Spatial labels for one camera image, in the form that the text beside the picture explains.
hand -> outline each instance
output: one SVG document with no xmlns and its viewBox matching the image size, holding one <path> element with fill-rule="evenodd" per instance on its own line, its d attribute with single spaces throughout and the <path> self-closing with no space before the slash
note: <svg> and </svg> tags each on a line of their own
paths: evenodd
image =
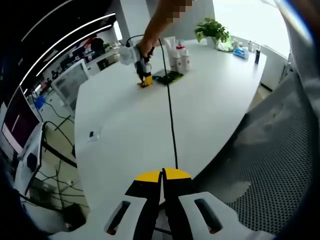
<svg viewBox="0 0 320 240">
<path fill-rule="evenodd" d="M 147 37 L 143 37 L 143 39 L 141 40 L 141 42 L 138 43 L 138 46 L 140 48 L 140 51 L 142 53 L 142 55 L 146 58 L 150 58 L 151 55 L 148 55 L 148 53 L 150 52 L 150 50 L 153 47 L 156 47 L 158 44 L 158 39 L 156 38 L 155 40 L 147 38 Z"/>
</svg>

yellow object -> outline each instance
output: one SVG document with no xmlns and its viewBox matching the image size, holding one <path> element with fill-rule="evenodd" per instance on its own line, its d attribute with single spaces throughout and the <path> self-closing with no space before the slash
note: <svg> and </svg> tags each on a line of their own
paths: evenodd
<svg viewBox="0 0 320 240">
<path fill-rule="evenodd" d="M 190 179 L 189 173 L 175 168 L 165 168 L 165 175 L 167 180 L 173 179 Z"/>
<path fill-rule="evenodd" d="M 143 182 L 157 183 L 159 180 L 160 171 L 150 171 L 139 175 L 135 180 Z"/>
<path fill-rule="evenodd" d="M 151 85 L 152 84 L 152 76 L 147 76 L 144 78 L 145 84 L 146 85 Z"/>
</svg>

human arm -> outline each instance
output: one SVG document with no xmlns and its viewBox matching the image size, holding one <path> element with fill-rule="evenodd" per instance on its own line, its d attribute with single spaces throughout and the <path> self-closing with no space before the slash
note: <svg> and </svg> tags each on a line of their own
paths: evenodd
<svg viewBox="0 0 320 240">
<path fill-rule="evenodd" d="M 147 57 L 152 47 L 156 47 L 160 34 L 192 6 L 193 0 L 159 0 L 144 36 L 139 43 L 142 54 Z"/>
</svg>

green leaves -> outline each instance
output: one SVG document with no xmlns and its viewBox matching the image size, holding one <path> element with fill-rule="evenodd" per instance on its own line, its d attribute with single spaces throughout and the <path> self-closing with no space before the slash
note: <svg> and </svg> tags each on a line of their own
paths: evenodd
<svg viewBox="0 0 320 240">
<path fill-rule="evenodd" d="M 197 24 L 197 27 L 194 32 L 198 42 L 200 42 L 202 38 L 213 37 L 216 41 L 220 39 L 225 43 L 229 38 L 229 32 L 226 32 L 226 28 L 212 18 L 206 17 L 204 22 Z"/>
</svg>

monitor screen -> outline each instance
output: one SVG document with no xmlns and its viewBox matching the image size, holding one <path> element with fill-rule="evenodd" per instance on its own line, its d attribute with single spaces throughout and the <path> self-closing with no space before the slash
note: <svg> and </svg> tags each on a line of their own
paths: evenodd
<svg viewBox="0 0 320 240">
<path fill-rule="evenodd" d="M 11 98 L 1 129 L 17 154 L 23 151 L 38 124 L 37 116 L 30 108 L 21 88 L 18 87 Z"/>
</svg>

